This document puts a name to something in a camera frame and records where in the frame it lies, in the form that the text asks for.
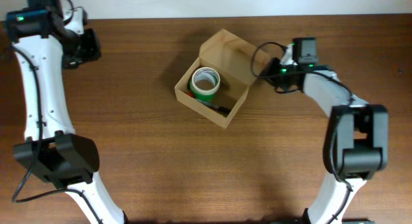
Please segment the brown cardboard box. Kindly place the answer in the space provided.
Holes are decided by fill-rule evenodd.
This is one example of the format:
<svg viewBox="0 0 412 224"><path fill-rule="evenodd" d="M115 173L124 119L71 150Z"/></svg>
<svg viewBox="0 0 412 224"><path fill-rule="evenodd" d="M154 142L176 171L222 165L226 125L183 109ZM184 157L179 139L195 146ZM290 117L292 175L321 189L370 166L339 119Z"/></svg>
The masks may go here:
<svg viewBox="0 0 412 224"><path fill-rule="evenodd" d="M263 71L270 61L270 56L259 50L253 59L257 47L227 30L220 30L200 46L200 52L191 67L175 85L177 101L201 114L222 128L226 128L246 100L255 74ZM227 115L215 111L191 98L189 83L192 74L201 67L215 69L221 77L220 88L216 96L208 101L212 104L231 109Z"/></svg>

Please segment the white masking tape roll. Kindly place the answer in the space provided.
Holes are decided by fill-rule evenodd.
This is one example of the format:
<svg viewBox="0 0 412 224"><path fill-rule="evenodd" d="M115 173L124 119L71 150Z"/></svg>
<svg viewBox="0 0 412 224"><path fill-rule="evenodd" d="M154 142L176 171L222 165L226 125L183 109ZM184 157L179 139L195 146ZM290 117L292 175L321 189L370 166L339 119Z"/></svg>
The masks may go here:
<svg viewBox="0 0 412 224"><path fill-rule="evenodd" d="M198 68L191 76L191 89L201 95L211 95L217 92L221 84L220 74L213 68Z"/></svg>

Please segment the black sharpie marker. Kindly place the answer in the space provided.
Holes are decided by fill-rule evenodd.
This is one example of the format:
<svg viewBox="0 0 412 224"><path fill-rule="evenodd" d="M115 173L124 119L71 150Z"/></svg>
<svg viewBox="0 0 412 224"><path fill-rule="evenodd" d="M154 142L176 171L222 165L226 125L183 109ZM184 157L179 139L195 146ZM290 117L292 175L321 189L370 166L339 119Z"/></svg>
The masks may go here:
<svg viewBox="0 0 412 224"><path fill-rule="evenodd" d="M226 107L223 107L223 106L218 106L218 105L212 104L210 102L207 102L207 101L204 101L204 100L201 100L201 99L198 99L198 98L196 98L196 101L203 104L203 105L205 105L205 106L207 106L207 107L209 107L209 108L211 108L211 109L213 109L213 110L215 110L215 111L219 111L219 112L222 112L222 113L227 114L227 115L231 112L231 109L229 109L229 108L226 108Z"/></svg>

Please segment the green tape roll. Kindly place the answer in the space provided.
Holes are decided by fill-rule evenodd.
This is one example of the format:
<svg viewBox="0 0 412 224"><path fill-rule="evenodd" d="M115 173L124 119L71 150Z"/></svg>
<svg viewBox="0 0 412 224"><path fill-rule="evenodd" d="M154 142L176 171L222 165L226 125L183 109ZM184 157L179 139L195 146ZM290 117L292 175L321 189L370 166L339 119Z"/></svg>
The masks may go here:
<svg viewBox="0 0 412 224"><path fill-rule="evenodd" d="M220 79L207 78L195 80L191 79L189 89L194 94L195 98L211 101L217 94L220 88Z"/></svg>

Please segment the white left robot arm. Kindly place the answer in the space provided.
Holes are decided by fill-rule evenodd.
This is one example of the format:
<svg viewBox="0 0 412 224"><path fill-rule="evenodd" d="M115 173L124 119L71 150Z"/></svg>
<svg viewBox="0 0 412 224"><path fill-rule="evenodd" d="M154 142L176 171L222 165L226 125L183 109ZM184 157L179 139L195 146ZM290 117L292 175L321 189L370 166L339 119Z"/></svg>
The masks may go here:
<svg viewBox="0 0 412 224"><path fill-rule="evenodd" d="M99 174L95 142L79 136L70 120L62 71L95 61L100 44L82 7L34 3L6 16L5 28L19 61L26 103L24 142L14 158L71 196L91 223L127 223Z"/></svg>

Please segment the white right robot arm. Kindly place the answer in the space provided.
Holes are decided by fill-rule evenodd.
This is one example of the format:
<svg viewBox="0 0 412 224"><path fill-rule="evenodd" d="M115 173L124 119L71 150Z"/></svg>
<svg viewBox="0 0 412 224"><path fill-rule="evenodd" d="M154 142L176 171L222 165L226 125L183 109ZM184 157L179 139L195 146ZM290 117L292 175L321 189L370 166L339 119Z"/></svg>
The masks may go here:
<svg viewBox="0 0 412 224"><path fill-rule="evenodd" d="M280 48L282 58L272 59L256 77L279 94L301 91L329 119L323 145L326 174L315 201L295 222L343 223L356 193L388 164L388 110L359 98L331 67L318 64L313 41Z"/></svg>

